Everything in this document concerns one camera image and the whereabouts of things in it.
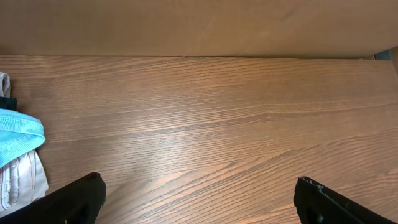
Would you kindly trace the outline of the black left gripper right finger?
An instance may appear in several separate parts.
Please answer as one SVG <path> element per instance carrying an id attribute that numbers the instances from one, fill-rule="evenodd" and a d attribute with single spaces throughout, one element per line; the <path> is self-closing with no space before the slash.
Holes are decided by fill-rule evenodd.
<path id="1" fill-rule="evenodd" d="M 306 176 L 297 179 L 294 205 L 305 224 L 396 224 Z"/>

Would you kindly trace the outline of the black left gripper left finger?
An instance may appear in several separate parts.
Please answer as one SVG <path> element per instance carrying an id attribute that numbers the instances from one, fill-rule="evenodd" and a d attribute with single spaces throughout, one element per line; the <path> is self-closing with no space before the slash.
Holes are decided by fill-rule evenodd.
<path id="1" fill-rule="evenodd" d="M 92 172 L 1 218 L 1 224 L 94 223 L 106 201 L 106 183 Z"/>

